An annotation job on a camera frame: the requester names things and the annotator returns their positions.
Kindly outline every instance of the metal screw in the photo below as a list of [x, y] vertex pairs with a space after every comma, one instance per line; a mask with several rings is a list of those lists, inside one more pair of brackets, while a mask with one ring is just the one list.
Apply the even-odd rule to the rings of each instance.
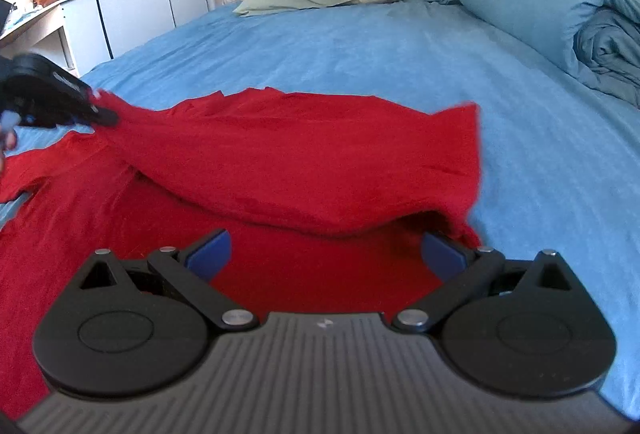
[[246, 326], [254, 320], [254, 314], [246, 309], [230, 309], [222, 314], [222, 321], [227, 326]]
[[421, 309], [404, 309], [398, 314], [398, 320], [404, 326], [420, 328], [427, 324], [429, 315]]

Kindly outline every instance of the desk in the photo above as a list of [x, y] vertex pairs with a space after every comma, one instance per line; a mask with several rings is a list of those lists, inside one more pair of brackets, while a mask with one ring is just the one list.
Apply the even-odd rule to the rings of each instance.
[[0, 55], [40, 53], [76, 76], [111, 56], [96, 0], [60, 0], [0, 36]]

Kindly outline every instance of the gray panel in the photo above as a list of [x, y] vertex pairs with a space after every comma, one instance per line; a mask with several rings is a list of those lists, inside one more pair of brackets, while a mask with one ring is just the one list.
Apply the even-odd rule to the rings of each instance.
[[187, 379], [135, 400], [52, 394], [28, 434], [618, 434], [631, 422], [595, 392], [521, 401], [474, 387], [428, 337], [380, 316], [273, 313], [226, 334]]

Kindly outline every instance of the bed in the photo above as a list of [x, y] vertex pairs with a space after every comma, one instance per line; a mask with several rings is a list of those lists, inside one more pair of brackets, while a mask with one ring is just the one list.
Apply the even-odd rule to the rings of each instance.
[[[475, 101], [482, 185], [470, 224], [511, 259], [543, 248], [562, 253], [618, 340], [602, 395], [638, 419], [638, 109], [587, 88], [460, 6], [403, 0], [254, 18], [238, 18], [233, 8], [217, 8], [84, 80], [152, 109], [249, 86], [376, 95], [428, 113]], [[22, 129], [16, 153], [64, 133]], [[2, 218], [23, 200], [4, 205]]]

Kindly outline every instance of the blue duvet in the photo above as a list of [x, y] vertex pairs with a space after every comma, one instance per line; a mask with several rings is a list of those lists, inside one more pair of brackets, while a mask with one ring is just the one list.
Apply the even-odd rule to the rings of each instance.
[[[638, 109], [587, 88], [460, 6], [406, 0], [255, 18], [232, 9], [84, 79], [154, 109], [266, 85], [377, 95], [426, 112], [476, 101], [483, 171], [471, 224], [511, 258], [544, 248], [564, 255], [618, 338], [602, 393], [640, 417]], [[60, 136], [21, 130], [20, 150]]]
[[590, 88], [640, 108], [640, 0], [460, 0]]

